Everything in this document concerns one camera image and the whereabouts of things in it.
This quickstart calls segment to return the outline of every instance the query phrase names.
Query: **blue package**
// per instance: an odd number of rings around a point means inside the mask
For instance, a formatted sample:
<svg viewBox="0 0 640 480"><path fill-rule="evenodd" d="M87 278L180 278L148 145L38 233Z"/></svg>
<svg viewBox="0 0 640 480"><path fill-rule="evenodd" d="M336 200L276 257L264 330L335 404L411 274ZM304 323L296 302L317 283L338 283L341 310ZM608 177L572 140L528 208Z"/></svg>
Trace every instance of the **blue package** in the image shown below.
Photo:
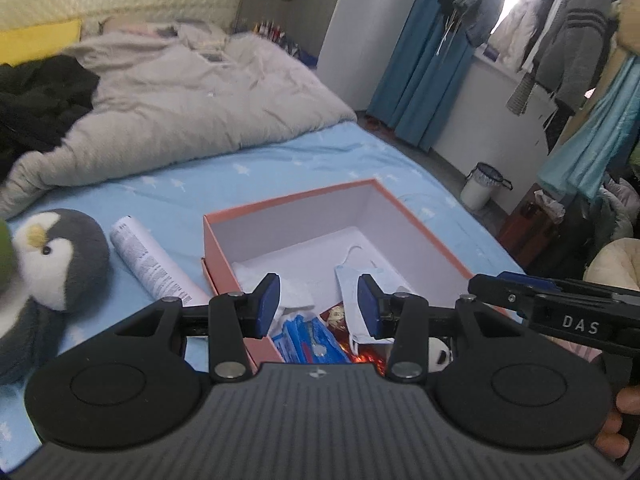
<svg viewBox="0 0 640 480"><path fill-rule="evenodd" d="M336 364L350 363L335 337L317 318L306 321L302 316L286 321L282 333L273 337L273 343L287 363Z"/></svg>

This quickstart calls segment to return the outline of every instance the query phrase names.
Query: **yellow pillow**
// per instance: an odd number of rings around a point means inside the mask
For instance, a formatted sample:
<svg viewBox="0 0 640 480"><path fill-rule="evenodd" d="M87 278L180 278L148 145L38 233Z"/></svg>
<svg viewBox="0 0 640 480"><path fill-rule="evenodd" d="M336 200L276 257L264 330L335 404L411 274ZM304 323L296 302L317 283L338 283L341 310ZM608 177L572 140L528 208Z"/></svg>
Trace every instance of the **yellow pillow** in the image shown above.
<svg viewBox="0 0 640 480"><path fill-rule="evenodd" d="M0 30L0 64L17 65L53 56L80 39L80 20Z"/></svg>

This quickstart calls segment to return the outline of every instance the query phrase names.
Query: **black robotic device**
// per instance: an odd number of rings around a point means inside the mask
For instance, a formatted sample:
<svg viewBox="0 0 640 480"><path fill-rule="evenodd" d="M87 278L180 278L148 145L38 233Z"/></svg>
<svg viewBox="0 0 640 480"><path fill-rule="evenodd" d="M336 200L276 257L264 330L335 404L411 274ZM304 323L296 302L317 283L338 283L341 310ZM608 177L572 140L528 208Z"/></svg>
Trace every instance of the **black robotic device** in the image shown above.
<svg viewBox="0 0 640 480"><path fill-rule="evenodd" d="M275 274L208 306L164 298L34 373L25 404L44 445L10 478L633 478L635 466L591 442L612 406L610 382L633 380L640 337L625 330L640 330L640 316L620 310L619 291L585 295L581 283L479 275L452 309L384 294L365 274L358 304L369 332L396 338L385 377L369 364L263 364L253 375L242 337L266 334ZM608 332L576 335L563 316ZM532 329L606 350L608 370ZM208 373L183 359L187 336L203 335ZM427 336L452 350L441 372L428 373Z"/></svg>

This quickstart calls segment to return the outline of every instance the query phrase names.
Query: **blue bed sheet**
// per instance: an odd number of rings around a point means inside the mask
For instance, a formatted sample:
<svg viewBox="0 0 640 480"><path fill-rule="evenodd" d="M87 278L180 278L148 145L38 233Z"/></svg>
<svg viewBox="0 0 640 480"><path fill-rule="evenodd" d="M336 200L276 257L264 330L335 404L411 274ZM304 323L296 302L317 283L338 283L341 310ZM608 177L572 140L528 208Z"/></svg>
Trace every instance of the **blue bed sheet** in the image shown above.
<svg viewBox="0 0 640 480"><path fill-rule="evenodd" d="M283 144L179 164L132 176L49 193L21 218L72 208L94 217L108 233L124 215L138 218L203 290L202 215L274 196L375 177L395 194L472 271L522 272L495 239L426 170L354 123L343 123ZM146 306L151 298L111 253L104 290L70 319L68 349ZM190 341L187 361L206 370L204 340ZM26 415L23 384L0 387L0 467L19 465L40 445Z"/></svg>

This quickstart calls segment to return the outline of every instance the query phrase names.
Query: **gray ribbed panel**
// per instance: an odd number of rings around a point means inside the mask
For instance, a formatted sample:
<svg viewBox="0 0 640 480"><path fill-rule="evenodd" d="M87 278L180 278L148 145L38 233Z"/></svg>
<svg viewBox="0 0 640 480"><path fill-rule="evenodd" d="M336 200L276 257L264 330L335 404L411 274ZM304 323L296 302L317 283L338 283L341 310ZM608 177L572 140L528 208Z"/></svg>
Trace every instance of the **gray ribbed panel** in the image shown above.
<svg viewBox="0 0 640 480"><path fill-rule="evenodd" d="M370 365L267 364L212 390L180 430L149 446L83 454L46 445L15 480L608 480L621 471L590 446L518 455L450 428L415 386Z"/></svg>

